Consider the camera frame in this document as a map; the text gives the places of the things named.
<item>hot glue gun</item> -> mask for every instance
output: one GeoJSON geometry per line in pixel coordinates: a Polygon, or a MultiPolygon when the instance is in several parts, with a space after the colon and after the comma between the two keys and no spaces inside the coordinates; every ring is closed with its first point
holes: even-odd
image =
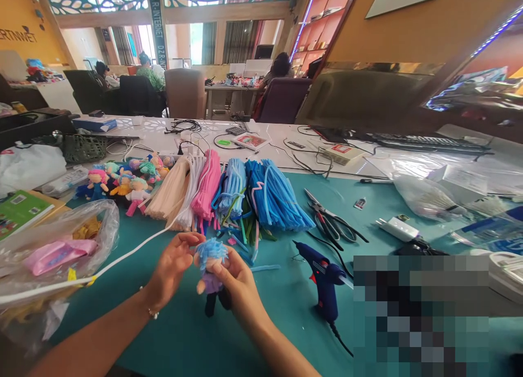
{"type": "Polygon", "coordinates": [[[302,242],[294,241],[294,243],[300,255],[312,268],[310,279],[318,288],[316,310],[329,324],[333,323],[338,318],[334,285],[346,284],[351,288],[354,288],[354,286],[347,279],[345,271],[336,264],[332,264],[324,255],[302,242]]]}

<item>charger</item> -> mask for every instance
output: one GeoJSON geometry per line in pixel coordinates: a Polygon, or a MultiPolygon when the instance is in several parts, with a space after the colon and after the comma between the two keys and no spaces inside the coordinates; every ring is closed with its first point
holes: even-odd
{"type": "Polygon", "coordinates": [[[380,218],[376,223],[382,230],[385,230],[403,242],[411,242],[419,236],[418,229],[406,224],[396,217],[390,219],[388,222],[380,218]]]}

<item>green book cover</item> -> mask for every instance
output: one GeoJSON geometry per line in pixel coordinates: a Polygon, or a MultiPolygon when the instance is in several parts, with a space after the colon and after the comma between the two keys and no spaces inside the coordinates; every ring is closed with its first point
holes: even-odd
{"type": "Polygon", "coordinates": [[[44,216],[54,207],[53,204],[32,196],[25,191],[17,191],[0,204],[0,241],[14,234],[44,216]]]}

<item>bracelet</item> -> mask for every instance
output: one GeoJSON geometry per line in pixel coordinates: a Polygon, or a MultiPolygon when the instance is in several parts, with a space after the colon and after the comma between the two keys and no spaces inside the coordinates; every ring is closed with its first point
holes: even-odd
{"type": "Polygon", "coordinates": [[[153,313],[151,311],[151,309],[147,309],[147,313],[149,313],[149,317],[151,318],[151,320],[157,320],[158,319],[158,315],[160,314],[160,312],[156,312],[156,313],[153,313]]]}

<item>pixelated area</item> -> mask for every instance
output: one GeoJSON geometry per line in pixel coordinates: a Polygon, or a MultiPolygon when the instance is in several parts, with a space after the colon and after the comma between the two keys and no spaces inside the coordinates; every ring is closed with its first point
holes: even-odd
{"type": "Polygon", "coordinates": [[[354,375],[489,375],[488,258],[355,256],[354,375]]]}

